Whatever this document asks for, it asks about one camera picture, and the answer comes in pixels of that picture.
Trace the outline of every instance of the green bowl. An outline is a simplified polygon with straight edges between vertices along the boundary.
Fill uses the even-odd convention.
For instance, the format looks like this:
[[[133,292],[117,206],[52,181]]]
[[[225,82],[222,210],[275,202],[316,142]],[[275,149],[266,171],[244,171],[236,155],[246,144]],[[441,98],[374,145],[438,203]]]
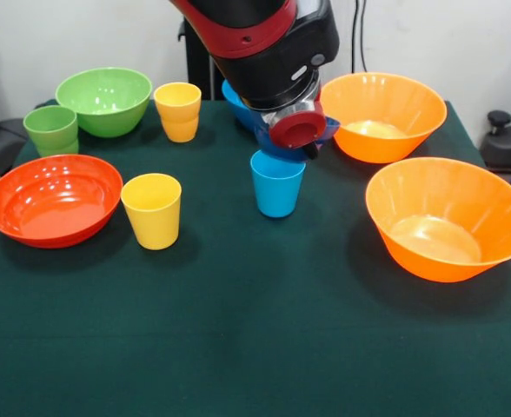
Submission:
[[[132,69],[97,68],[64,80],[56,100],[77,113],[78,125],[88,133],[117,137],[142,120],[152,88],[148,77]]]

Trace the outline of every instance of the black cable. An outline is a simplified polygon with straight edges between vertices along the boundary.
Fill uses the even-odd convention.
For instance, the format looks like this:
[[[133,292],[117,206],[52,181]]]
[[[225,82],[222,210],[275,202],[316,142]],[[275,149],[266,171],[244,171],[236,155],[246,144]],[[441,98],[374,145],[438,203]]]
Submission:
[[[14,136],[19,136],[19,137],[21,137],[22,139],[25,139],[26,141],[28,140],[28,137],[27,137],[27,136],[24,136],[24,135],[22,135],[21,133],[15,132],[14,130],[6,129],[6,128],[4,128],[3,126],[0,126],[0,130],[4,130],[5,132],[11,133],[11,134],[12,134],[12,135],[14,135]]]
[[[354,19],[352,19],[352,74],[355,73],[356,66],[356,24],[358,23],[358,12],[360,11],[360,0],[356,0],[354,10]]]
[[[366,66],[366,58],[364,58],[364,53],[363,53],[363,18],[364,18],[364,15],[366,14],[366,5],[367,4],[368,4],[368,0],[363,0],[362,13],[360,15],[360,56],[362,57],[362,66],[363,66],[363,70],[365,72],[368,72],[368,67]]]

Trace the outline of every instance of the red bowl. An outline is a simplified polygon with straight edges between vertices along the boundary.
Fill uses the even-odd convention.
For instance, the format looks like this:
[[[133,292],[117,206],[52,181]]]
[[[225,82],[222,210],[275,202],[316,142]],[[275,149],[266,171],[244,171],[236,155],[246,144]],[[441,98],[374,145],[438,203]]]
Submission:
[[[0,232],[34,248],[67,248],[97,233],[115,212],[123,179],[93,156],[27,162],[0,179]]]

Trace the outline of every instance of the stacked green cups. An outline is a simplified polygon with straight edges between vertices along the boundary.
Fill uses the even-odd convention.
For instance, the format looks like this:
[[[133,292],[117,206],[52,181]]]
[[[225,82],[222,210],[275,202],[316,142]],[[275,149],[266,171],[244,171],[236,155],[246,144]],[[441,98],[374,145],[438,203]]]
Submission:
[[[35,109],[23,119],[23,126],[40,156],[78,153],[78,121],[71,109],[61,106]]]

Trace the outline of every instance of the blue cup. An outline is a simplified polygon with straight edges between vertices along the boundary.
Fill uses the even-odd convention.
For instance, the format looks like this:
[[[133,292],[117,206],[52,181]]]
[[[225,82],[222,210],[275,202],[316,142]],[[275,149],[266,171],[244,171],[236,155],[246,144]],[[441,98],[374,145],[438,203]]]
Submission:
[[[249,162],[259,210],[268,217],[290,215],[298,200],[304,162],[286,161],[258,150]]]
[[[253,132],[255,124],[251,110],[242,102],[228,81],[225,80],[222,83],[221,91],[222,95],[227,100],[227,103],[229,103],[229,107],[234,113],[236,119],[238,119],[238,122],[240,122],[248,131]]]

